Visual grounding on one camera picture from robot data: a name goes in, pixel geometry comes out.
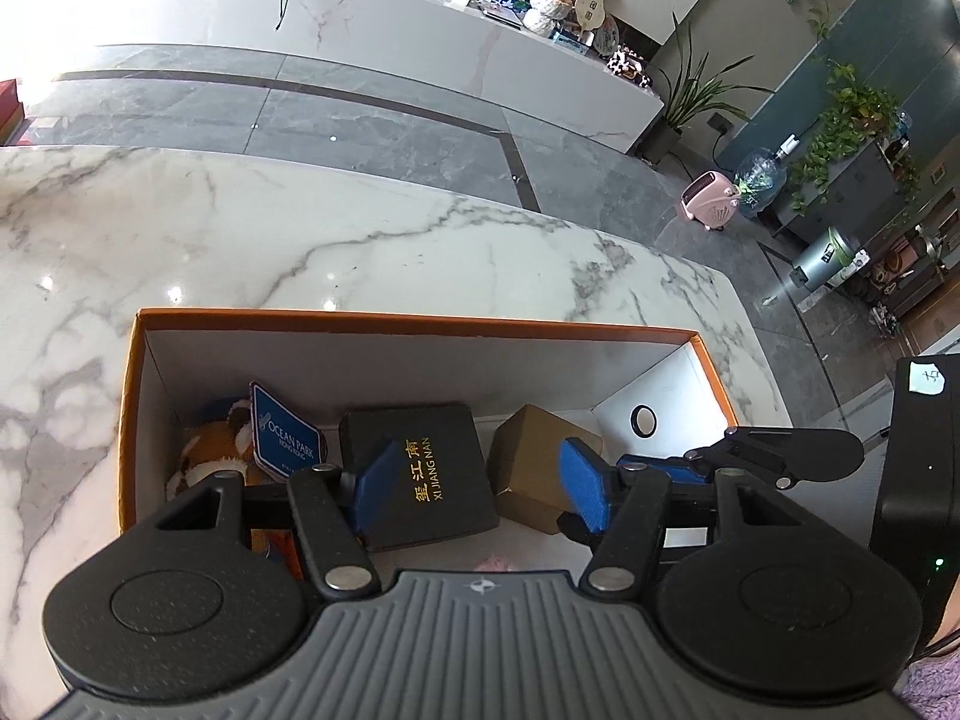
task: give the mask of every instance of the potted plant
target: potted plant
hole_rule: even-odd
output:
[[[827,85],[833,103],[817,117],[819,128],[803,156],[790,165],[787,186],[792,191],[790,207],[800,215],[806,213],[808,200],[803,185],[812,184],[822,203],[827,202],[829,166],[856,154],[861,143],[889,132],[896,126],[899,100],[884,89],[875,89],[857,79],[853,65],[830,60]],[[904,197],[916,193],[912,163],[906,163],[901,178]]]
[[[677,71],[676,80],[671,82],[666,73],[656,68],[666,80],[668,90],[664,115],[654,122],[654,125],[640,142],[640,156],[655,165],[680,140],[680,135],[683,134],[683,126],[697,114],[706,111],[725,111],[743,122],[749,122],[750,117],[742,108],[719,100],[722,95],[730,90],[752,89],[757,92],[773,93],[772,89],[763,86],[724,82],[724,74],[749,62],[754,58],[752,55],[727,65],[709,80],[704,80],[704,69],[707,68],[709,53],[701,58],[696,67],[693,66],[692,30],[688,25],[685,48],[683,40],[680,39],[680,24],[677,22],[676,14],[673,14],[673,25],[674,39],[677,41],[677,50],[680,54],[680,69]]]

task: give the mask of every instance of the ocean park tag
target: ocean park tag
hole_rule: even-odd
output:
[[[280,479],[322,463],[320,431],[304,422],[256,382],[250,384],[253,459]]]

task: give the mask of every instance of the pink heater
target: pink heater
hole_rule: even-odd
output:
[[[697,220],[707,230],[722,230],[740,204],[740,191],[718,172],[705,172],[680,196],[680,217]]]

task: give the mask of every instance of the counter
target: counter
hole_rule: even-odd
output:
[[[85,50],[99,45],[262,50],[433,84],[621,152],[662,108],[652,91],[608,74],[599,57],[561,49],[474,9],[458,11],[436,0],[289,0],[288,5],[277,28],[280,0],[0,0],[0,79],[35,80],[76,69]],[[91,14],[82,28],[62,16],[78,9]]]
[[[730,281],[563,220],[386,178],[165,149],[0,148],[0,713],[62,685],[54,583],[117,530],[143,306],[459,314],[700,333],[738,418],[789,419]]]

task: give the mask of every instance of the power outlet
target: power outlet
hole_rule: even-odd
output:
[[[727,121],[718,113],[713,114],[712,117],[707,119],[707,124],[721,135],[726,135],[733,129],[733,122]]]

